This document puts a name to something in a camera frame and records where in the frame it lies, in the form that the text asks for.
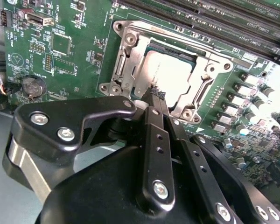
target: mounting hole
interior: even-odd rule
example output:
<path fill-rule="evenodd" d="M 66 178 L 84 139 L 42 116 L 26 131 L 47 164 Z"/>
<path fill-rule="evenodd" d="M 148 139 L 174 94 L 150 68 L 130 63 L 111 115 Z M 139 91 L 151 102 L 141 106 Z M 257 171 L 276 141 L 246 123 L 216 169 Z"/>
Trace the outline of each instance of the mounting hole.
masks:
<path fill-rule="evenodd" d="M 198 123 L 199 121 L 200 121 L 199 118 L 194 118 L 194 122 L 195 122 L 195 123 Z"/>
<path fill-rule="evenodd" d="M 160 113 L 158 112 L 158 111 L 156 111 L 156 110 L 153 110 L 153 113 L 155 114 L 155 115 L 159 115 Z"/>
<path fill-rule="evenodd" d="M 129 102 L 129 101 L 123 101 L 123 103 L 125 104 L 125 106 L 131 108 L 132 107 L 132 104 Z"/>
<path fill-rule="evenodd" d="M 157 134 L 157 138 L 158 138 L 159 140 L 163 140 L 163 137 L 162 137 L 160 134 Z"/>
<path fill-rule="evenodd" d="M 261 75 L 261 77 L 263 77 L 263 78 L 264 78 L 264 77 L 266 77 L 266 76 L 267 76 L 267 72 L 266 72 L 266 71 L 264 71 L 264 72 L 262 72 L 260 75 Z"/>
<path fill-rule="evenodd" d="M 201 166 L 200 169 L 201 169 L 203 172 L 207 173 L 206 168 L 204 168 L 203 166 Z"/>
<path fill-rule="evenodd" d="M 200 156 L 200 154 L 198 152 L 196 152 L 196 151 L 194 151 L 194 155 L 195 156 Z"/>
<path fill-rule="evenodd" d="M 107 86 L 102 85 L 102 86 L 101 86 L 101 91 L 107 91 Z"/>
<path fill-rule="evenodd" d="M 121 23 L 117 23 L 116 24 L 116 29 L 117 30 L 121 30 L 122 29 L 122 24 Z"/>
<path fill-rule="evenodd" d="M 230 69 L 230 64 L 228 64 L 228 63 L 227 63 L 227 64 L 225 64 L 225 65 L 224 65 L 224 69 L 225 69 L 225 70 Z"/>
<path fill-rule="evenodd" d="M 164 151 L 163 151 L 163 149 L 161 147 L 157 147 L 157 151 L 158 151 L 158 153 L 161 153 L 161 154 L 164 153 Z"/>

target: integrated circuit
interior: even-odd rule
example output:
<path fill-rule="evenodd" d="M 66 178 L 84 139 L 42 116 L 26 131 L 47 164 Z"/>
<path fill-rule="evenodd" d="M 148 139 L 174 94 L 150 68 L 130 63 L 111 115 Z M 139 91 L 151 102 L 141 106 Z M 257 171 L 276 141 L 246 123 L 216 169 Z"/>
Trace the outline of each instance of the integrated circuit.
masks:
<path fill-rule="evenodd" d="M 54 58 L 54 68 L 60 70 L 63 73 L 68 73 L 71 75 L 75 74 L 75 64 L 62 60 L 60 58 Z"/>
<path fill-rule="evenodd" d="M 269 142 L 266 141 L 266 140 L 261 140 L 261 141 L 258 143 L 258 145 L 261 146 L 261 147 L 266 147 L 268 144 L 269 144 Z"/>
<path fill-rule="evenodd" d="M 62 34 L 53 33 L 51 38 L 51 49 L 55 53 L 59 53 L 64 56 L 70 54 L 71 38 Z"/>

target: chip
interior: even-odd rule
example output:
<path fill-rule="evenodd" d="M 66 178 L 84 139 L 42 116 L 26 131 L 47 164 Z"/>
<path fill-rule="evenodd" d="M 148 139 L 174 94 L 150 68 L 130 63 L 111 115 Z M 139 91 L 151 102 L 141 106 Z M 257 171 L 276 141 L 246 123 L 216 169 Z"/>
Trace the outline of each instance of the chip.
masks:
<path fill-rule="evenodd" d="M 81 11 L 84 11 L 85 10 L 85 3 L 82 2 L 82 1 L 79 1 L 77 3 L 77 9 L 81 10 Z"/>
<path fill-rule="evenodd" d="M 261 146 L 261 147 L 265 147 L 265 146 L 267 146 L 268 144 L 269 144 L 269 142 L 268 142 L 268 141 L 265 141 L 265 140 L 261 140 L 261 141 L 258 143 L 258 145 Z"/>
<path fill-rule="evenodd" d="M 71 47 L 71 38 L 61 34 L 54 33 L 51 39 L 51 49 L 62 55 L 69 55 Z"/>

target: dimm slot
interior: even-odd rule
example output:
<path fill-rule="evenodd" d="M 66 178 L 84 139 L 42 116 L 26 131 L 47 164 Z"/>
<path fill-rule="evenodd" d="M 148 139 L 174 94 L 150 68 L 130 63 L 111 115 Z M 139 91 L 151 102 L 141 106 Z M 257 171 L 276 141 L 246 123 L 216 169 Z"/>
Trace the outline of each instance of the dimm slot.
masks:
<path fill-rule="evenodd" d="M 165 20 L 167 22 L 173 23 L 177 26 L 183 27 L 185 29 L 192 30 L 194 32 L 198 32 L 201 35 L 204 35 L 210 39 L 213 39 L 215 41 L 219 41 L 222 43 L 225 43 L 227 45 L 230 45 L 232 47 L 244 50 L 246 52 L 249 52 L 251 54 L 260 56 L 262 58 L 268 59 L 268 60 L 274 60 L 274 58 L 277 56 L 277 53 L 280 53 L 280 49 L 277 48 L 277 46 L 272 46 L 273 44 L 266 42 L 265 44 L 263 42 L 258 43 L 258 40 L 255 40 L 255 36 L 248 36 L 246 33 L 242 33 L 238 31 L 237 34 L 235 34 L 235 28 L 229 28 L 229 30 L 226 30 L 225 33 L 220 33 L 221 31 L 213 30 L 210 27 L 199 27 L 194 22 L 191 22 L 189 19 L 186 19 L 185 17 L 181 17 L 177 15 L 176 13 L 172 13 L 169 11 L 166 11 L 164 9 L 161 9 L 159 7 L 155 7 L 152 5 L 149 5 L 147 3 L 144 3 L 143 1 L 139 0 L 113 0 L 114 2 L 117 2 L 121 5 L 130 7 L 132 9 L 135 9 L 137 11 L 140 11 L 142 13 L 160 18 L 162 20 Z M 198 14 L 190 13 L 192 14 L 192 17 L 199 18 Z M 232 37 L 238 37 L 238 35 L 241 35 L 243 39 L 234 39 Z"/>
<path fill-rule="evenodd" d="M 280 27 L 271 26 L 268 23 L 258 20 L 255 17 L 247 14 L 232 10 L 226 6 L 215 3 L 212 0 L 200 1 L 199 4 L 194 1 L 185 0 L 153 0 L 161 4 L 167 5 L 168 3 L 175 4 L 176 6 L 183 7 L 188 10 L 199 12 L 200 15 L 209 16 L 212 19 L 219 20 L 223 23 L 229 23 L 237 26 L 239 29 L 245 29 L 251 34 L 258 35 L 268 41 L 280 44 Z"/>
<path fill-rule="evenodd" d="M 250 13 L 262 19 L 280 25 L 280 8 L 262 0 L 217 0 L 221 4 L 229 5 L 240 12 Z"/>

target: black plastic part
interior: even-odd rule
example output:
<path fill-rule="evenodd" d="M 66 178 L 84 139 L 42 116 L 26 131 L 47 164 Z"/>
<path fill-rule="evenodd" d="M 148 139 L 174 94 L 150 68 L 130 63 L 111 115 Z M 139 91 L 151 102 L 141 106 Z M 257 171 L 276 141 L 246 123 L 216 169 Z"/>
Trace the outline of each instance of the black plastic part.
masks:
<path fill-rule="evenodd" d="M 171 147 L 177 150 L 185 172 L 193 180 L 191 184 L 192 191 L 195 192 L 193 197 L 199 208 L 202 223 L 242 223 L 233 215 L 200 147 L 189 142 L 183 126 L 176 125 L 173 119 L 172 117 L 167 118 Z M 218 214 L 218 204 L 223 205 L 228 210 L 231 216 L 229 221 L 225 221 Z"/>
<path fill-rule="evenodd" d="M 152 216 L 170 211 L 175 203 L 169 134 L 164 130 L 163 115 L 155 107 L 145 110 L 144 160 L 140 165 L 140 184 L 137 201 L 140 207 Z M 164 184 L 168 197 L 161 199 L 154 191 L 154 184 Z"/>
<path fill-rule="evenodd" d="M 199 224 L 188 188 L 191 180 L 173 163 L 176 203 L 165 216 L 139 210 L 135 194 L 143 150 L 126 147 L 60 183 L 48 196 L 41 224 Z"/>
<path fill-rule="evenodd" d="M 74 159 L 82 145 L 84 129 L 91 128 L 89 138 L 93 139 L 105 120 L 129 118 L 135 112 L 134 104 L 122 96 L 28 104 L 15 111 L 11 133 L 25 149 L 47 161 L 62 164 Z M 42 126 L 32 123 L 30 117 L 34 113 L 45 114 L 49 122 Z M 60 139 L 57 131 L 61 127 L 70 128 L 75 138 L 70 142 Z"/>
<path fill-rule="evenodd" d="M 236 214 L 244 223 L 280 224 L 268 211 L 272 208 L 280 217 L 280 212 L 270 203 L 250 182 L 248 182 L 239 170 L 214 146 L 205 139 L 205 143 L 199 140 L 202 135 L 194 135 L 190 141 L 198 145 L 213 171 L 213 174 L 224 194 L 232 197 Z M 268 220 L 263 219 L 257 212 L 256 206 L 261 207 L 268 215 Z"/>

